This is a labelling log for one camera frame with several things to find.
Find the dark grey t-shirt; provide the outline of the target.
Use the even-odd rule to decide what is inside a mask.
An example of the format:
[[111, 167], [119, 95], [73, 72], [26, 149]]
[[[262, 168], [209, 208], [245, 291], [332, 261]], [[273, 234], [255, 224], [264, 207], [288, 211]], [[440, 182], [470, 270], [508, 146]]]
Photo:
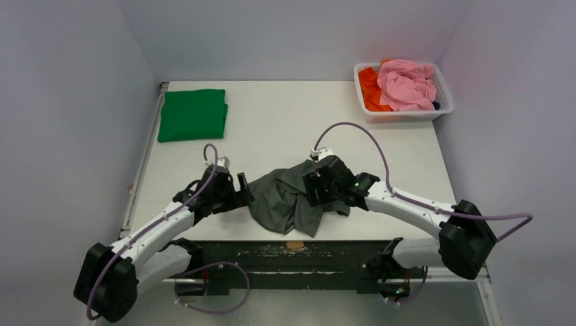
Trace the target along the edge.
[[291, 168], [274, 169], [249, 183], [254, 201], [249, 205], [252, 218], [268, 231], [288, 234], [293, 230], [315, 237], [325, 213], [348, 217], [350, 208], [343, 202], [311, 206], [306, 199], [303, 176], [314, 171], [305, 160]]

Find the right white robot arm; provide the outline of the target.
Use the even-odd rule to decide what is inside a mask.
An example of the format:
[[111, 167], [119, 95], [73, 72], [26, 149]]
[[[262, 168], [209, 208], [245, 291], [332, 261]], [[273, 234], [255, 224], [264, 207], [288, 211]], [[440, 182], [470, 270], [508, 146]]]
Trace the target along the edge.
[[303, 176], [311, 206], [339, 202], [349, 208], [380, 213], [410, 224], [428, 238], [395, 238], [383, 257], [404, 269], [416, 266], [445, 267], [453, 274], [475, 279], [497, 237], [477, 207], [462, 200], [457, 205], [435, 202], [388, 187], [376, 175], [358, 175], [330, 151], [310, 156], [312, 171]]

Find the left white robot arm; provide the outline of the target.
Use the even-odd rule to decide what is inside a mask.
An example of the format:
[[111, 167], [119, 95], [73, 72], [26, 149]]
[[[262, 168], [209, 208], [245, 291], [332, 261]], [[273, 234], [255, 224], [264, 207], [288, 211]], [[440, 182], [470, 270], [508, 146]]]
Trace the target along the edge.
[[74, 297], [86, 305], [88, 320], [114, 323], [131, 310], [138, 296], [171, 276], [201, 276], [209, 268], [236, 268], [218, 261], [205, 264], [202, 249], [179, 235], [209, 215], [248, 206], [253, 201], [246, 177], [234, 188], [227, 166], [211, 164], [199, 180], [177, 192], [161, 213], [142, 228], [113, 244], [96, 243], [84, 258]]

